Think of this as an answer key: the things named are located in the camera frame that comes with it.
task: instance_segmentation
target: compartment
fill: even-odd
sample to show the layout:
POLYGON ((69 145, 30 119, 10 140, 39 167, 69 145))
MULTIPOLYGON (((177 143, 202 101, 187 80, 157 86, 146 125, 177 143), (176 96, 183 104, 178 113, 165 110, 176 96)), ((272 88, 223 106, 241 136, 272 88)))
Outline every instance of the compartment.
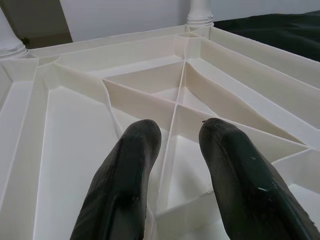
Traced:
MULTIPOLYGON (((202 41, 205 41, 205 39, 191 39, 189 41, 188 48, 186 50, 187 55, 187 62, 203 77, 210 80, 211 82, 214 82, 221 87, 229 90, 233 93, 233 95, 237 96, 239 99, 241 99, 245 104, 250 106, 255 112, 257 112, 259 115, 261 115, 266 120, 270 121, 272 124, 278 126, 279 128, 285 130, 290 135, 294 136, 299 141, 303 142, 304 144, 311 146, 316 149, 320 149, 320 142, 318 141, 320 137, 320 131, 315 128, 314 126, 308 124, 304 120, 300 119, 293 113, 285 110, 283 107, 277 105, 275 102, 272 101, 272 99, 268 99, 267 97, 261 95, 254 89, 251 89, 250 86, 243 84, 242 82, 238 81, 237 76, 234 75, 234 77, 228 75, 228 69, 226 72, 224 70, 219 69, 217 66, 213 65, 212 62, 208 62, 205 59, 202 58, 200 49, 203 48, 202 41)), ((221 62, 220 65, 224 64, 224 68, 227 68, 226 66, 229 66, 229 62, 224 59, 223 62, 221 62)), ((242 71, 247 73, 248 78, 250 77, 251 70, 246 69, 245 67, 242 68, 242 71)), ((292 98, 294 98, 294 95, 299 95, 300 92, 303 94, 304 89, 296 89, 296 93, 292 94, 292 98)), ((208 108, 202 107, 202 111, 208 110, 208 108)))
MULTIPOLYGON (((203 121, 212 117, 217 116, 177 106, 161 178, 158 213, 212 191, 210 173, 198 142, 203 121)), ((225 120, 244 131, 271 163, 307 148, 302 144, 225 120)))
POLYGON ((0 208, 34 83, 37 59, 0 61, 0 208))
POLYGON ((320 89, 320 63, 216 27, 194 31, 257 62, 320 89))
POLYGON ((179 102, 183 105, 208 114, 216 114, 222 118, 291 141, 300 142, 285 130, 262 117, 231 91, 204 77, 188 63, 184 69, 182 86, 184 87, 180 92, 179 102))
POLYGON ((176 101, 184 62, 163 65, 142 71, 109 76, 106 79, 156 97, 176 101))
POLYGON ((320 127, 319 90, 207 39, 193 39, 188 58, 201 58, 296 115, 320 127))
POLYGON ((149 176, 147 193, 148 204, 151 210, 155 212, 175 104, 111 81, 104 80, 103 82, 109 93, 112 111, 122 131, 130 124, 142 119, 154 120, 160 127, 162 135, 161 148, 149 176))
POLYGON ((100 79, 57 64, 41 67, 38 74, 43 86, 36 94, 45 96, 41 101, 46 106, 38 114, 45 117, 45 127, 36 139, 43 142, 38 146, 41 157, 33 160, 37 161, 34 166, 25 168, 32 167, 34 178, 39 176, 32 183, 37 193, 32 195, 34 203, 30 203, 36 205, 35 217, 30 214, 25 221, 32 224, 28 232, 33 232, 34 240, 68 239, 92 177, 118 141, 118 135, 100 79), (30 219, 35 219, 34 226, 30 219))
POLYGON ((189 32, 189 28, 186 25, 173 26, 173 27, 167 27, 167 28, 156 29, 151 31, 134 32, 129 34, 101 37, 101 38, 96 38, 91 40, 77 41, 77 42, 66 43, 66 44, 55 45, 55 46, 29 49, 29 52, 39 58, 51 57, 51 56, 58 56, 66 53, 82 51, 86 49, 93 49, 93 48, 99 48, 99 47, 113 45, 113 44, 134 42, 134 41, 139 41, 144 39, 159 38, 159 37, 176 35, 176 34, 183 34, 186 32, 189 32))
MULTIPOLYGON (((273 162, 290 191, 320 229, 320 153, 307 149, 273 162)), ((159 214, 152 240, 228 240, 213 192, 159 214)))
POLYGON ((106 78, 181 62, 187 42, 174 35, 157 37, 67 53, 57 62, 106 78))

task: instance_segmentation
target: black fabric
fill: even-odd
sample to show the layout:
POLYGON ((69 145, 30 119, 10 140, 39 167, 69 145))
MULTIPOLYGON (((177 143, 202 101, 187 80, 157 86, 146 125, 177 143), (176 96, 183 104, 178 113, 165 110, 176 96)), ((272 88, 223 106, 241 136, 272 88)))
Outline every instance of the black fabric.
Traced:
POLYGON ((214 26, 320 62, 320 10, 218 21, 214 26))

